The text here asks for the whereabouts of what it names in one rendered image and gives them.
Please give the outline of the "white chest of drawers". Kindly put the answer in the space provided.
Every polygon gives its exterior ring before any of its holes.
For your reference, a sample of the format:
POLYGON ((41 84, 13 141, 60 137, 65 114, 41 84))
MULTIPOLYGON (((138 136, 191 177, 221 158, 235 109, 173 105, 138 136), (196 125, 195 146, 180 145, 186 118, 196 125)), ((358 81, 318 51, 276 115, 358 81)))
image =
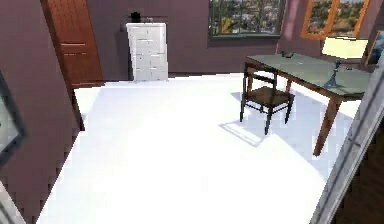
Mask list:
POLYGON ((127 23, 133 80, 168 79, 165 23, 127 23))

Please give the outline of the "dark wooden chair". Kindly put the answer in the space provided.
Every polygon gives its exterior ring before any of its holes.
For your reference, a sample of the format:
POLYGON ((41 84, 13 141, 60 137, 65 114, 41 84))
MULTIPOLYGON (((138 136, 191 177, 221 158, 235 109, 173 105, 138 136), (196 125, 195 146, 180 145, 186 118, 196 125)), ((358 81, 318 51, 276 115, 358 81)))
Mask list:
POLYGON ((267 135, 273 114, 283 109, 287 109, 285 122, 288 122, 295 96, 290 92, 283 92, 277 89, 277 70, 273 68, 264 68, 265 72, 273 74, 272 78, 258 75, 256 71, 257 68, 250 64, 247 64, 244 68, 242 86, 243 93, 241 98, 239 120, 243 121, 244 109, 246 106, 257 110, 260 113, 266 114, 267 118, 264 134, 267 135), (252 84, 254 80, 259 80, 264 83, 271 84, 271 87, 262 86, 260 88, 253 89, 252 84))

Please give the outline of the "dark framed window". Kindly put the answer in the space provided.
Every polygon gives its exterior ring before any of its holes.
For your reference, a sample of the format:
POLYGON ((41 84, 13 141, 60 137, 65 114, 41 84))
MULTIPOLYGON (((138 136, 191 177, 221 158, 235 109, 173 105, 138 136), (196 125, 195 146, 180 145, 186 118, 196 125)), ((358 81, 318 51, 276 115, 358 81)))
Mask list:
POLYGON ((210 38, 278 37, 286 0, 210 0, 210 38))

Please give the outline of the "green top wooden table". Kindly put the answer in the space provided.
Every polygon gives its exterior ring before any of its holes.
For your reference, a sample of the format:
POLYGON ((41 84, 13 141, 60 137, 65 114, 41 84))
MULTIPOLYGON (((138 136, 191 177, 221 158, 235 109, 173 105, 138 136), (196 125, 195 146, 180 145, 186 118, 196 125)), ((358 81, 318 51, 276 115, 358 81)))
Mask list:
MULTIPOLYGON (((299 84, 309 90, 329 98, 322 126, 317 138, 313 154, 319 156, 327 136, 343 102, 361 100, 368 88, 371 73, 358 69, 348 69, 341 65, 336 72, 336 87, 325 84, 333 75, 335 64, 317 58, 295 53, 291 58, 280 54, 247 56, 244 64, 244 77, 255 77, 256 71, 271 70, 287 79, 286 91, 290 91, 291 83, 299 84)), ((252 85, 243 79, 243 84, 252 85)))

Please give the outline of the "brown wooden room door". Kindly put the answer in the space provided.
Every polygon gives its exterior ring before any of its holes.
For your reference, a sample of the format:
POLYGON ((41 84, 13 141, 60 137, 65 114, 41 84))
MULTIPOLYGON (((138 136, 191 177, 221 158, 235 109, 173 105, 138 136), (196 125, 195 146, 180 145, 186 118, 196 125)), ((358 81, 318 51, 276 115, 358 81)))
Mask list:
POLYGON ((63 74, 73 88, 104 83, 87 0, 40 0, 63 74))

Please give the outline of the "table lamp pale yellow shade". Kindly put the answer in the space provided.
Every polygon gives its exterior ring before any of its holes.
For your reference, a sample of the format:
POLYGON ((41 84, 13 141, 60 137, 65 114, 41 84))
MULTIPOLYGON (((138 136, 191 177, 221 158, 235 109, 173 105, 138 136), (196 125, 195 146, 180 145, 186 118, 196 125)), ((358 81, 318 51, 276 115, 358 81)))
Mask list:
POLYGON ((336 58, 333 73, 324 84, 326 89, 336 88, 338 86, 336 75, 340 66, 344 64, 346 59, 361 59, 367 44, 367 39, 358 39, 355 37, 333 36, 325 38, 321 53, 336 58))

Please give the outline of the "grey framed furniture edge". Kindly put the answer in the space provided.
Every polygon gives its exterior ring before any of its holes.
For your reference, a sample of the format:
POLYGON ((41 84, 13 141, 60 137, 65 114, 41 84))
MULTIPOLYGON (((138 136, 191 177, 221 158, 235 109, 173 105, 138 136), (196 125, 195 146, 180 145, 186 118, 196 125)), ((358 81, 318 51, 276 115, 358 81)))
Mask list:
POLYGON ((309 224, 331 224, 368 146, 384 117, 384 50, 309 224))

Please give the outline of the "orange framed window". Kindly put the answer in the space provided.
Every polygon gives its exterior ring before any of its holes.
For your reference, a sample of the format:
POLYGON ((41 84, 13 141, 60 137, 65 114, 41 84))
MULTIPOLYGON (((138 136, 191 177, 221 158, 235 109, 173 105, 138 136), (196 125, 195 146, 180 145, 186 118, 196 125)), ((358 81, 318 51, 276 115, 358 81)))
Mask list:
POLYGON ((308 0, 301 37, 357 37, 370 0, 308 0))

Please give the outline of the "dark framed wall mirror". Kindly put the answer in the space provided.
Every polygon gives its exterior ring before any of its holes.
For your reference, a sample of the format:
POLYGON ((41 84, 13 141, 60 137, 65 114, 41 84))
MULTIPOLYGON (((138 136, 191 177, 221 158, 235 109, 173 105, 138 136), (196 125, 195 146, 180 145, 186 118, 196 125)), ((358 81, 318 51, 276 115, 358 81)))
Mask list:
POLYGON ((23 120, 0 70, 0 169, 18 150, 25 137, 23 120))

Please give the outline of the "framed wall picture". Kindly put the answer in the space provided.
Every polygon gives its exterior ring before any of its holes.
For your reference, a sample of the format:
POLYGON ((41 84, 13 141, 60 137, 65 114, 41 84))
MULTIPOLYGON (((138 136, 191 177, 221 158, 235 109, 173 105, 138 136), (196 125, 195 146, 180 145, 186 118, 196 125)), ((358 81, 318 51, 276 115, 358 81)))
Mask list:
POLYGON ((371 49, 366 60, 367 65, 376 65, 379 61, 382 51, 384 50, 384 30, 379 30, 373 41, 371 49))

